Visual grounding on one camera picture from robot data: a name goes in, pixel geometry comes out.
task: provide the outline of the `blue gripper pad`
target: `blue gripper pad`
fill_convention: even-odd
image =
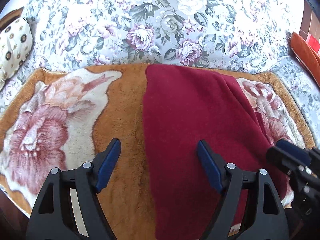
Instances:
[[[106,148],[106,150],[102,153],[102,155],[106,155],[103,163],[101,164],[98,171],[98,181],[95,185],[96,192],[99,193],[103,188],[105,188],[109,182],[111,174],[113,172],[114,167],[118,161],[118,158],[121,153],[121,142],[119,139],[114,138]]]
[[[224,189],[222,183],[222,177],[225,175],[224,160],[220,155],[215,154],[204,140],[198,142],[197,155],[202,164],[202,167],[204,168],[205,173],[208,176],[210,186],[221,193]],[[219,163],[220,165],[217,165],[212,156],[220,158],[220,162],[222,160],[222,163]]]
[[[276,146],[301,161],[304,166],[310,166],[311,157],[306,151],[284,139],[277,141]]]

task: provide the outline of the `floral bedspread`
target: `floral bedspread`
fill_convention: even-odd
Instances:
[[[280,77],[301,110],[316,147],[320,148],[320,90],[297,59],[285,57],[271,67]]]
[[[33,48],[0,92],[0,115],[39,67],[71,72],[148,62],[270,70],[300,24],[293,11],[287,0],[30,0],[22,16]]]

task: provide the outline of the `cream pillow with pattern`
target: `cream pillow with pattern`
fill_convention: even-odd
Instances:
[[[0,90],[27,59],[32,46],[30,26],[23,18],[0,33]]]

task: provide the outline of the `red cloth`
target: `red cloth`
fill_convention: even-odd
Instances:
[[[308,34],[306,43],[310,45],[310,47],[318,54],[320,51],[320,43],[317,39],[312,36],[310,33]]]
[[[143,125],[157,240],[198,239],[213,215],[220,195],[196,156],[200,139],[243,170],[267,169],[284,197],[286,177],[267,164],[263,122],[235,78],[171,65],[150,65],[146,76]],[[244,194],[235,224],[245,199]]]

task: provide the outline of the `fuzzy rug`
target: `fuzzy rug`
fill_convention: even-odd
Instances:
[[[118,240],[155,239],[142,123],[147,66],[101,65],[72,73],[38,69],[29,77],[0,120],[0,184],[23,212],[31,213],[51,168],[75,169],[115,137],[122,152],[98,195],[100,204]],[[301,112],[276,75],[201,71],[237,79],[254,111],[263,114],[271,142],[280,132],[299,147],[314,146]],[[281,131],[268,125],[270,118],[278,119]],[[288,189],[283,204],[291,199]]]

